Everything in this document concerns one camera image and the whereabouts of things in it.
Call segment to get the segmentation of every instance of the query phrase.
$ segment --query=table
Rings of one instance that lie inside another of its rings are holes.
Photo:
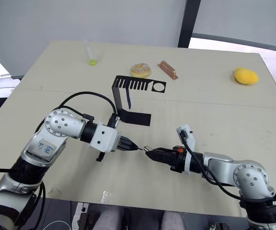
[[[130,91],[131,111],[151,113],[151,125],[120,122],[122,135],[139,146],[171,148],[181,144],[175,129],[188,123],[194,131],[196,151],[260,162],[276,190],[276,85],[258,54],[101,43],[91,46],[98,59],[95,67],[86,64],[82,43],[56,41],[25,75],[0,109],[0,168],[13,165],[41,119],[66,97],[90,90],[113,98],[115,75],[128,75],[131,65],[146,62],[152,68],[150,79],[167,82],[166,93]],[[176,69],[178,80],[171,80],[156,66],[162,60]],[[252,86],[236,83],[232,78],[236,67],[254,69],[260,82]],[[107,122],[112,112],[107,102],[88,95],[72,99],[68,105],[95,116],[95,122]],[[98,153],[87,143],[69,139],[44,177],[47,196],[245,216],[237,200],[200,175],[171,172],[168,165],[150,160],[142,151],[117,150],[96,162]],[[103,200],[103,193],[110,197]]]

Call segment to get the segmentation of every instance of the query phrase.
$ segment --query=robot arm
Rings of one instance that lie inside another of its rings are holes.
[[[269,185],[268,173],[261,164],[251,160],[235,161],[215,153],[191,152],[190,149],[195,149],[195,139],[190,127],[181,126],[177,133],[189,149],[181,146],[152,149],[146,146],[146,155],[170,165],[172,171],[202,173],[212,184],[218,185],[219,182],[239,188],[240,197],[233,197],[239,198],[241,207],[247,211],[250,227],[254,230],[276,230],[276,192]]]
[[[118,117],[112,115],[110,126],[78,119],[71,111],[57,109],[44,119],[17,162],[4,170],[0,180],[0,230],[13,230],[30,217],[42,178],[61,154],[68,137],[87,142],[101,152],[136,150],[138,147],[114,128]]]

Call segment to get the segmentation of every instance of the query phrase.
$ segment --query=cable connector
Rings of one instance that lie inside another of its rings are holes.
[[[189,148],[192,151],[195,151],[196,140],[194,138],[193,131],[191,130],[189,125],[188,124],[182,125],[181,127],[178,127],[176,131],[182,144],[184,145],[185,143],[187,143]]]
[[[83,114],[82,118],[85,118],[85,119],[89,120],[90,122],[93,122],[93,120],[94,120],[94,116],[91,116],[88,114]]]

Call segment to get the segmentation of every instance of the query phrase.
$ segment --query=black metal bracket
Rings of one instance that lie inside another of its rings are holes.
[[[128,112],[122,108],[119,88],[123,88],[126,90],[128,107],[130,109],[131,102],[129,97],[129,89],[146,91],[148,89],[149,83],[151,82],[153,83],[152,89],[151,89],[153,92],[162,92],[162,93],[165,92],[166,83],[164,81],[152,80],[152,79],[146,79],[146,78],[134,78],[134,77],[128,77],[128,76],[121,76],[121,75],[118,75],[115,77],[115,81],[112,85],[112,90],[114,94],[117,112],[121,121],[125,123],[135,124],[135,125],[150,126],[151,114]],[[154,88],[154,85],[157,83],[163,85],[163,90],[158,91]]]

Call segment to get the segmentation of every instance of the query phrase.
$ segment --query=beige table top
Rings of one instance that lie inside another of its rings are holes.
[[[131,66],[143,62],[151,67],[150,79],[167,82],[166,92],[132,91],[131,97],[276,108],[275,82],[259,54],[107,43],[91,43],[91,47],[96,66],[87,64],[82,42],[52,42],[17,88],[112,95],[115,76],[129,76]],[[176,70],[178,80],[157,67],[163,60]],[[260,81],[240,85],[233,78],[237,67],[256,71]]]

